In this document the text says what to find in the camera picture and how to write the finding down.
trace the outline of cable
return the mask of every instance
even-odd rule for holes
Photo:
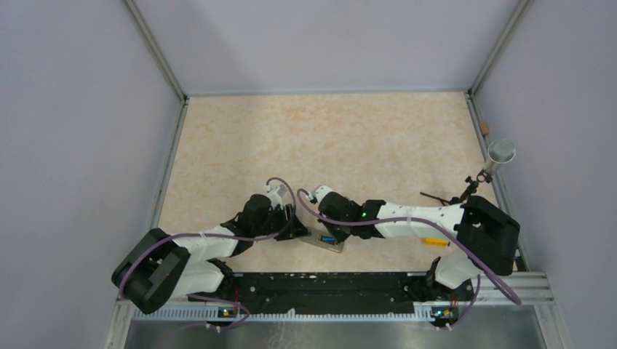
[[[287,190],[289,191],[289,193],[291,195],[292,205],[293,205],[293,210],[292,210],[292,213],[291,213],[291,217],[290,217],[289,221],[287,221],[285,226],[280,231],[277,231],[276,233],[273,233],[273,234],[270,234],[270,235],[267,235],[267,236],[261,236],[259,238],[244,238],[244,237],[241,237],[241,236],[232,236],[232,235],[223,235],[223,234],[214,234],[214,233],[180,233],[180,234],[171,235],[171,236],[168,236],[166,238],[163,238],[162,240],[157,241],[154,245],[152,245],[149,248],[147,248],[147,250],[145,250],[133,262],[133,264],[131,265],[129,270],[127,270],[127,272],[124,274],[124,277],[122,278],[122,281],[120,281],[120,285],[118,286],[118,297],[120,297],[121,300],[124,299],[124,288],[127,285],[127,282],[129,281],[130,276],[133,274],[133,272],[135,272],[135,269],[137,269],[139,264],[141,264],[144,261],[144,259],[146,259],[150,255],[150,253],[152,253],[152,251],[158,249],[160,246],[166,244],[167,242],[169,242],[171,240],[174,240],[174,239],[177,239],[177,238],[198,238],[198,237],[204,237],[204,238],[229,238],[229,239],[238,240],[238,241],[263,241],[263,240],[269,240],[270,238],[276,238],[279,235],[279,233],[281,233],[282,231],[285,231],[292,224],[293,218],[295,216],[296,201],[295,201],[295,196],[294,196],[294,193],[293,193],[293,189],[282,178],[280,178],[280,177],[272,177],[272,178],[270,178],[270,179],[268,179],[266,181],[266,185],[270,184],[270,182],[273,181],[273,180],[278,180],[279,182],[281,182],[287,188]]]
[[[480,293],[480,275],[478,274],[478,284],[476,285],[476,292],[474,293],[474,297],[471,299],[471,302],[469,302],[469,305],[467,305],[467,309],[465,309],[465,311],[463,312],[463,315],[458,317],[458,320],[454,323],[449,325],[449,330],[452,331],[455,327],[457,327],[461,321],[467,317],[467,315],[469,314],[469,311],[471,310],[472,305],[476,302],[476,300],[478,299],[478,294]]]
[[[202,300],[204,302],[219,302],[219,303],[225,303],[225,304],[229,304],[229,305],[233,305],[235,308],[238,308],[238,313],[237,315],[240,315],[240,310],[242,309],[245,312],[245,315],[243,318],[241,318],[240,320],[229,324],[225,327],[220,327],[220,326],[216,326],[215,328],[217,329],[217,331],[226,331],[229,329],[235,329],[236,327],[240,326],[243,322],[245,322],[249,316],[250,316],[250,311],[247,307],[243,306],[242,304],[240,304],[239,302],[233,302],[230,300],[220,300],[218,298],[212,298],[212,297],[205,297],[205,296],[200,296],[198,294],[187,294],[188,297],[190,298],[194,298],[196,300]],[[165,343],[166,341],[168,341],[170,338],[174,337],[175,335],[177,335],[178,333],[186,330],[186,329],[190,329],[191,327],[197,327],[197,326],[205,326],[206,328],[210,327],[210,324],[208,324],[207,322],[197,322],[197,323],[191,323],[191,324],[186,324],[182,327],[178,327],[177,329],[175,329],[173,332],[166,334],[165,338],[163,340],[161,340],[158,344],[155,345],[155,348],[158,348],[160,345],[162,345],[163,343]]]
[[[388,223],[388,222],[401,222],[401,221],[411,221],[411,222],[419,222],[419,223],[423,223],[426,224],[428,226],[431,226],[435,229],[437,229],[440,233],[444,234],[448,239],[450,239],[456,246],[458,246],[459,249],[463,250],[463,252],[465,252],[467,254],[467,256],[469,256],[469,258],[471,258],[471,260],[473,260],[477,265],[479,265],[481,267],[481,269],[484,270],[486,277],[495,284],[495,286],[497,287],[497,289],[499,289],[499,291],[501,291],[501,293],[506,296],[506,298],[508,298],[509,300],[511,300],[514,304],[517,305],[521,305],[522,301],[520,299],[520,297],[517,295],[517,293],[510,287],[508,286],[508,284],[506,284],[506,282],[500,278],[497,274],[495,274],[494,271],[492,271],[488,265],[486,265],[480,258],[478,258],[472,251],[470,251],[467,247],[465,247],[465,245],[463,245],[459,240],[456,239],[456,237],[449,231],[447,231],[447,229],[443,228],[441,225],[438,225],[435,222],[432,222],[430,220],[425,220],[423,218],[417,218],[417,217],[392,217],[392,218],[384,218],[382,220],[368,220],[366,222],[343,222],[340,220],[331,220],[328,217],[325,217],[315,211],[313,211],[307,204],[306,202],[304,202],[304,200],[302,199],[302,197],[300,196],[300,194],[303,193],[305,196],[309,197],[309,192],[306,191],[306,189],[300,188],[298,189],[298,192],[296,193],[298,195],[298,200],[300,202],[300,204],[302,205],[302,207],[304,207],[304,209],[306,209],[306,211],[308,211],[308,213],[312,214],[313,216],[317,217],[318,219],[324,221],[324,222],[328,222],[328,223],[332,223],[332,224],[336,224],[336,225],[342,225],[342,226],[347,226],[347,227],[360,227],[363,225],[375,225],[375,224],[379,224],[379,223]]]

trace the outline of metal frame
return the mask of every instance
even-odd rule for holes
[[[525,16],[525,13],[527,13],[532,3],[533,0],[519,0],[519,3],[512,12],[510,19],[506,24],[506,27],[501,32],[501,35],[499,36],[499,39],[497,39],[493,50],[491,50],[486,61],[484,62],[484,65],[482,65],[480,72],[476,76],[474,83],[471,85],[471,88],[469,89],[469,94],[471,96],[476,96],[481,90],[484,82],[486,81],[486,78],[488,77],[488,74],[492,71],[493,66],[497,62],[497,59],[501,56],[501,53],[508,45],[508,42],[512,37],[513,32],[520,24],[523,16]]]
[[[219,305],[205,305],[202,303],[178,302],[165,305],[152,314],[144,314],[136,310],[133,314],[134,321],[206,321],[206,322],[232,322],[235,318],[219,318]],[[414,313],[406,314],[352,314],[352,315],[313,315],[296,314],[295,309],[291,308],[285,314],[255,314],[249,316],[247,322],[272,322],[272,321],[294,321],[294,322],[337,322],[337,321],[383,321],[383,322],[408,322],[408,321],[435,321],[431,316],[430,305],[415,305]]]
[[[156,64],[159,66],[159,69],[161,70],[161,73],[167,80],[167,83],[172,87],[176,96],[178,96],[178,98],[182,102],[185,102],[187,99],[187,96],[182,90],[182,87],[180,86],[180,84],[178,83],[178,80],[175,78],[175,75],[169,63],[165,59],[165,56],[163,55],[163,52],[159,48],[159,45],[156,43],[156,40],[154,39],[152,32],[150,32],[150,28],[148,27],[146,20],[143,19],[143,16],[141,15],[141,11],[137,7],[137,4],[135,4],[134,0],[122,0],[122,2],[126,6],[129,14],[131,15],[131,18],[133,19],[133,23],[135,24],[137,31],[141,35],[141,39],[143,40],[143,43],[146,45],[146,47],[148,47],[148,51],[150,51],[152,58],[154,59]]]
[[[167,164],[162,176],[161,186],[157,193],[156,206],[154,207],[153,216],[151,218],[151,227],[156,227],[159,222],[160,214],[162,211],[162,206],[164,202],[165,193],[167,191],[167,186],[169,184],[170,175],[172,165],[175,159],[175,154],[178,149],[178,143],[180,141],[180,134],[182,132],[184,119],[186,117],[186,112],[188,110],[188,96],[183,92],[178,80],[175,78],[175,75],[165,60],[162,51],[159,48],[159,45],[156,43],[154,36],[150,32],[146,21],[143,19],[140,10],[135,4],[134,0],[122,0],[126,5],[127,11],[131,14],[132,19],[135,22],[135,26],[140,33],[144,44],[148,47],[148,50],[153,56],[153,59],[156,61],[156,64],[159,66],[163,76],[166,78],[167,82],[170,84],[174,93],[178,96],[178,98],[182,101],[180,115],[178,117],[178,123],[176,125],[174,137],[172,140],[172,144],[170,146],[170,152],[167,154]],[[499,36],[493,50],[488,55],[484,65],[482,66],[479,74],[477,75],[474,83],[469,88],[469,90],[465,93],[466,102],[469,108],[469,113],[471,114],[471,121],[474,125],[476,134],[478,136],[478,141],[480,144],[480,148],[482,149],[482,155],[486,158],[486,149],[487,145],[490,144],[490,137],[484,137],[481,135],[479,130],[479,123],[482,121],[482,116],[477,108],[475,97],[478,92],[481,90],[483,84],[485,83],[486,78],[492,71],[494,65],[496,64],[497,59],[501,56],[501,53],[505,50],[511,35],[514,30],[520,24],[521,19],[524,17],[525,13],[528,11],[530,5],[533,3],[533,0],[520,0],[515,10],[513,11],[508,23],[506,24],[503,32]],[[516,216],[513,206],[509,200],[508,191],[503,180],[497,176],[493,181],[493,189],[495,191],[495,197],[497,198],[498,205],[505,212],[508,212],[512,216]],[[525,256],[525,243],[524,241],[520,242],[519,245],[520,254]],[[538,319],[538,325],[540,327],[541,333],[544,337],[544,341],[546,343],[546,347],[548,349],[559,349],[559,348],[572,348],[572,342],[568,336],[568,333],[565,330],[565,326],[563,321],[558,313],[557,306],[555,305],[554,298],[552,297],[552,292],[546,279],[546,275],[544,273],[537,272],[524,272],[524,273],[514,273],[512,276],[505,278],[508,285],[517,289],[520,297],[523,299],[523,304],[532,305],[536,312],[536,317]],[[433,302],[431,304],[425,305],[441,305],[439,302]],[[477,301],[477,305],[509,305],[509,301],[501,295],[498,291],[494,290],[494,287],[491,283],[486,280],[484,286],[480,289],[479,299]],[[192,308],[204,308],[204,305],[200,303],[190,303],[188,302],[172,302],[169,305],[166,305],[166,308],[173,309],[184,309],[186,307]],[[114,312],[111,319],[111,324],[109,326],[108,334],[106,337],[106,343],[104,348],[112,349],[112,348],[123,348],[127,339],[130,322],[131,320],[137,317],[139,318],[139,311],[136,307],[129,301],[119,300],[115,304]],[[303,320],[304,318],[296,318],[295,314],[285,314],[282,318],[272,317],[267,318],[268,321],[297,321]],[[367,317],[367,320],[374,321],[371,317]],[[318,318],[312,319],[314,321],[321,321]]]
[[[178,123],[175,126],[174,136],[172,144],[169,147],[170,152],[167,154],[167,162],[165,163],[165,170],[163,171],[163,178],[161,179],[161,187],[156,197],[156,204],[152,212],[152,218],[150,219],[150,228],[156,228],[159,226],[159,219],[161,218],[161,211],[163,209],[163,203],[165,201],[165,193],[167,192],[167,186],[170,184],[170,177],[172,174],[173,162],[175,159],[175,153],[178,151],[178,143],[180,143],[180,135],[182,134],[182,128],[184,126],[184,119],[186,118],[186,112],[188,111],[188,103],[190,99],[186,99],[182,102],[180,107],[180,116],[178,117]]]
[[[428,89],[409,89],[409,88],[351,88],[351,89],[271,89],[263,91],[230,91],[214,93],[191,94],[190,97],[229,97],[229,96],[272,96],[272,95],[339,95],[347,93],[414,93],[414,92],[466,92],[468,89],[461,88],[428,88]]]

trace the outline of gray wall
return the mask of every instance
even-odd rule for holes
[[[617,2],[536,1],[480,92],[532,264],[577,348],[617,342]]]
[[[518,0],[137,0],[190,95],[466,89]]]
[[[179,102],[120,1],[0,4],[0,338],[100,348]]]

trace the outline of metal plate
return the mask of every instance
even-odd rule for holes
[[[345,245],[345,241],[337,242],[336,245],[328,244],[322,241],[322,237],[334,238],[332,234],[328,233],[325,230],[319,230],[319,229],[315,229],[311,227],[308,227],[308,230],[311,231],[311,235],[300,238],[302,242],[306,242],[307,244],[321,247],[323,249],[327,249],[328,251],[332,251],[332,252],[341,253],[343,251],[343,246]]]
[[[533,307],[477,307],[464,321],[451,332],[418,322],[259,321],[220,334],[202,325],[176,332],[185,321],[133,321],[125,348],[545,348]]]
[[[229,308],[228,305],[168,305],[152,314],[144,314],[139,310],[135,310],[132,317],[133,321],[199,321],[199,322],[223,322],[235,321],[235,318],[221,318],[219,310],[221,308]],[[253,321],[323,321],[323,322],[409,322],[423,321],[432,322],[435,318],[432,317],[432,309],[429,305],[415,306],[413,313],[405,314],[296,314],[295,309],[288,311],[285,314],[255,314],[251,315],[247,322]]]

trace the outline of yellow object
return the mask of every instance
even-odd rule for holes
[[[450,242],[448,240],[440,240],[438,238],[423,238],[422,242],[427,245],[433,246],[449,246]]]

